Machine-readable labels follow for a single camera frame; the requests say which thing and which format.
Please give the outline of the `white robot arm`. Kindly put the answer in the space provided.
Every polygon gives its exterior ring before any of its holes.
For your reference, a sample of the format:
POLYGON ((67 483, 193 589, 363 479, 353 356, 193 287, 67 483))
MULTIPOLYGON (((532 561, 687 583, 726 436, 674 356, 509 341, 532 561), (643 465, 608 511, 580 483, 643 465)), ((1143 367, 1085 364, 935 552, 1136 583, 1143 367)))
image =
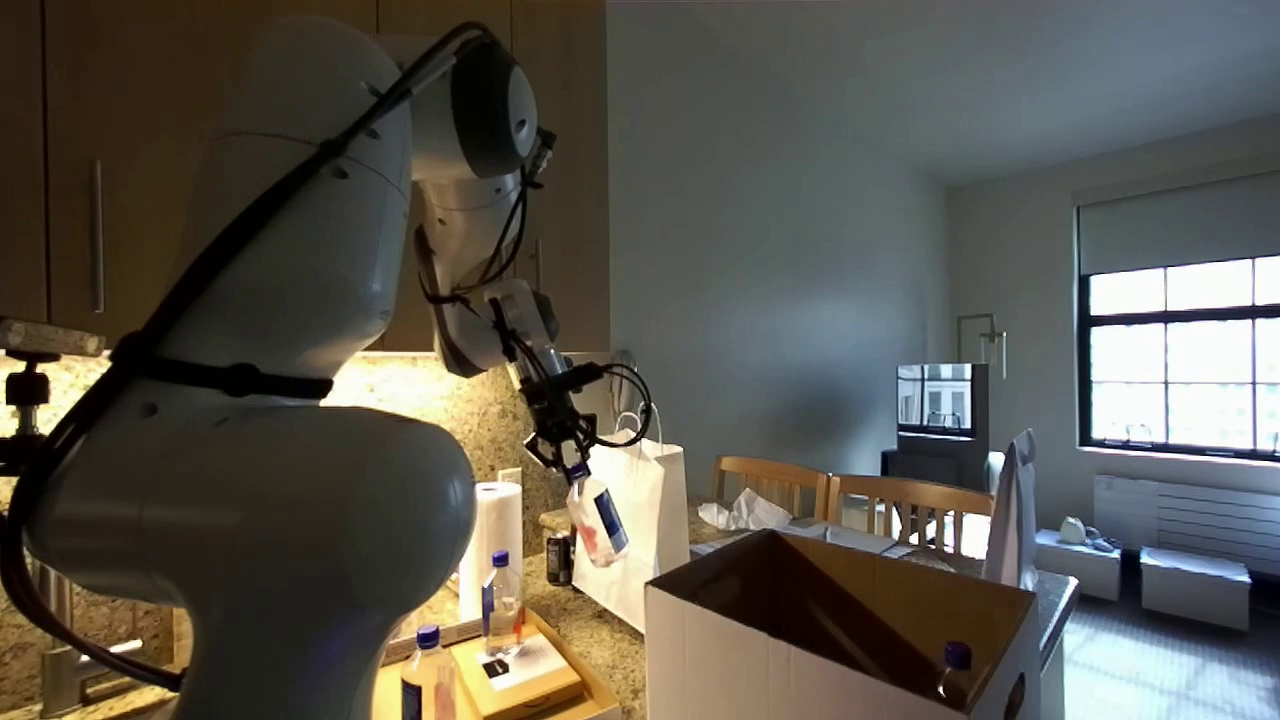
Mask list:
POLYGON ((187 268, 21 473, 3 583, 48 563, 186 610, 171 720, 370 720, 384 642, 465 558, 475 479, 452 433, 329 392, 415 268, 443 364, 506 364, 528 452, 590 477, 584 371, 506 260, 543 164, 492 27, 404 55, 329 18, 268 23, 195 184, 187 268))

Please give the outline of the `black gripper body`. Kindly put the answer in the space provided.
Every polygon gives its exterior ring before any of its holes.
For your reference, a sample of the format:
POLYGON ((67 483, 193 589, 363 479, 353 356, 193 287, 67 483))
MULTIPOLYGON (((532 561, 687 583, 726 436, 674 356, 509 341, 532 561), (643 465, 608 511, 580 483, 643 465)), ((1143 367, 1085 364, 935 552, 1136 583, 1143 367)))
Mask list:
POLYGON ((514 341, 509 359, 532 415, 526 450, 560 477, 584 477, 596 445, 596 419, 578 408, 580 367, 555 367, 528 341, 514 341))

